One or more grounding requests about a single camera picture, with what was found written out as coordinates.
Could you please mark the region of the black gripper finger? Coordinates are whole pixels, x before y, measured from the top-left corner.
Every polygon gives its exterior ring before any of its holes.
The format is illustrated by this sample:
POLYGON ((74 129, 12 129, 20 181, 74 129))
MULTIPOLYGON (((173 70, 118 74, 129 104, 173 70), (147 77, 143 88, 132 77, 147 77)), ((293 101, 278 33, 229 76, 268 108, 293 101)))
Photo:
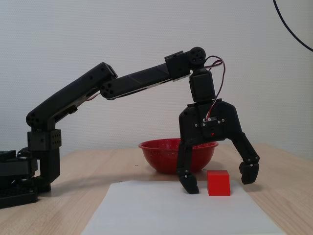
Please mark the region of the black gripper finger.
POLYGON ((244 132, 232 134, 230 140, 243 160, 239 165, 239 171, 242 175, 242 183, 244 185, 254 183, 259 172, 260 157, 254 150, 244 132))
POLYGON ((179 181, 187 193, 198 194, 198 183, 196 177, 191 171, 191 163, 192 147, 186 146, 184 142, 180 142, 176 168, 179 181))

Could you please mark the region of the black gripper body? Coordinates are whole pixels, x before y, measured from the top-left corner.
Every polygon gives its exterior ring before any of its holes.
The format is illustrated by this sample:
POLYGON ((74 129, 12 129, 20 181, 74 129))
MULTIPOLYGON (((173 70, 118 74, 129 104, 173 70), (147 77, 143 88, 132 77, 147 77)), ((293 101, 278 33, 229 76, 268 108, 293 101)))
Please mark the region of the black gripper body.
POLYGON ((230 139, 236 147, 245 145, 236 108, 221 99, 213 107, 210 102, 189 104, 179 116, 181 141, 199 145, 230 139))

